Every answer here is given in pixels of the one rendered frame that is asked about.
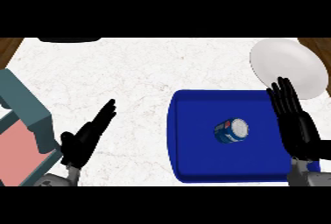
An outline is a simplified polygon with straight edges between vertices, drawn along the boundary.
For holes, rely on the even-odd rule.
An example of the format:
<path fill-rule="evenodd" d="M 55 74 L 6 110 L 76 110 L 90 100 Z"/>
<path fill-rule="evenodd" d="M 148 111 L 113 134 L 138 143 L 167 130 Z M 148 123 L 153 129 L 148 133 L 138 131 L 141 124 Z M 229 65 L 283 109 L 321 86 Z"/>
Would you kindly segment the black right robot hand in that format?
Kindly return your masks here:
<path fill-rule="evenodd" d="M 322 140 L 311 115 L 305 112 L 288 78 L 278 78 L 266 89 L 277 115 L 284 148 L 305 161 L 331 160 L 331 140 Z"/>

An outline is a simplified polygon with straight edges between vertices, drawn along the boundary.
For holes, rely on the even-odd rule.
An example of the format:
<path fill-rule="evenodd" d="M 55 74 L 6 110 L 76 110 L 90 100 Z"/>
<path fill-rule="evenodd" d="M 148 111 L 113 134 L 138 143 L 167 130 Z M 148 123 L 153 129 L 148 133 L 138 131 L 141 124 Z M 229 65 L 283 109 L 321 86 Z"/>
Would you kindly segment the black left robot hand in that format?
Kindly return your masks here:
<path fill-rule="evenodd" d="M 68 131 L 61 134 L 62 165 L 82 169 L 88 164 L 99 143 L 99 138 L 117 115 L 116 108 L 116 100 L 111 99 L 98 112 L 93 121 L 83 125 L 77 134 Z"/>

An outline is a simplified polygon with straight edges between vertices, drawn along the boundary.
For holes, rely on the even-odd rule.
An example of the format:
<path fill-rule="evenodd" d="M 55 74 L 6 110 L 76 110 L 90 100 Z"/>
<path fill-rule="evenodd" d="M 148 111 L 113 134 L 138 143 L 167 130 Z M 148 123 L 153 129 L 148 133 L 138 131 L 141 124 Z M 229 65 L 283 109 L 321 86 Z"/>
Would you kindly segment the blue and white can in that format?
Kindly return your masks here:
<path fill-rule="evenodd" d="M 213 133 L 221 143 L 238 143 L 249 136 L 249 124 L 244 119 L 231 118 L 215 127 Z"/>

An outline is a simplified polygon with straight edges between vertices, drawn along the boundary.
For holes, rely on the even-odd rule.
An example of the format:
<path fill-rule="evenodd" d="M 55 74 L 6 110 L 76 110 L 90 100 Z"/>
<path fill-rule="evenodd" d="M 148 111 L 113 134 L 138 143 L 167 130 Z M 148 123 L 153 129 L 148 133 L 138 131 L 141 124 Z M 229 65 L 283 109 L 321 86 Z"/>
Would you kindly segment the blue tray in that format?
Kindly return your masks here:
<path fill-rule="evenodd" d="M 181 90 L 170 100 L 167 145 L 184 183 L 286 182 L 291 157 L 263 90 Z"/>

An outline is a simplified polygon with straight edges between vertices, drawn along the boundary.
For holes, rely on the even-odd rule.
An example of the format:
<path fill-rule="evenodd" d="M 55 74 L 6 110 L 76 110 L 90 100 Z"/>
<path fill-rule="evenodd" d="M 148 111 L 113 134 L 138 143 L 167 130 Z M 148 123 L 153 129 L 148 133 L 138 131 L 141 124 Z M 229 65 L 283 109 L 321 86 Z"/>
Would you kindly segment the white plate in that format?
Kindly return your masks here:
<path fill-rule="evenodd" d="M 250 51 L 253 72 L 271 87 L 280 77 L 288 78 L 300 100 L 317 98 L 328 86 L 327 67 L 308 47 L 287 38 L 260 40 Z"/>

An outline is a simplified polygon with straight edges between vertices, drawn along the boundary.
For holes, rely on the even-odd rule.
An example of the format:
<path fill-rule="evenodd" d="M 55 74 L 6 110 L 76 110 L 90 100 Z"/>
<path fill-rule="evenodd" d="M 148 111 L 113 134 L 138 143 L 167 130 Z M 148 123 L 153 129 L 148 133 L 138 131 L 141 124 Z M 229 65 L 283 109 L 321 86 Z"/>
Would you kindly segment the teal cabinet with pink interior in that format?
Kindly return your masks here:
<path fill-rule="evenodd" d="M 62 157 L 49 112 L 0 119 L 0 185 L 31 186 Z"/>

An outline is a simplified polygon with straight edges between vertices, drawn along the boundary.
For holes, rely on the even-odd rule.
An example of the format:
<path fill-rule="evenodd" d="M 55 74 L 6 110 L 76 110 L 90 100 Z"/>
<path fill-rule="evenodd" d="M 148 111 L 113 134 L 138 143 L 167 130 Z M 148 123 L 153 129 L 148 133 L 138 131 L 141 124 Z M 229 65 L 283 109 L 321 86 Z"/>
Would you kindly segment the black round object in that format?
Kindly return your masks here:
<path fill-rule="evenodd" d="M 86 43 L 101 40 L 101 38 L 39 38 L 42 42 L 49 43 Z"/>

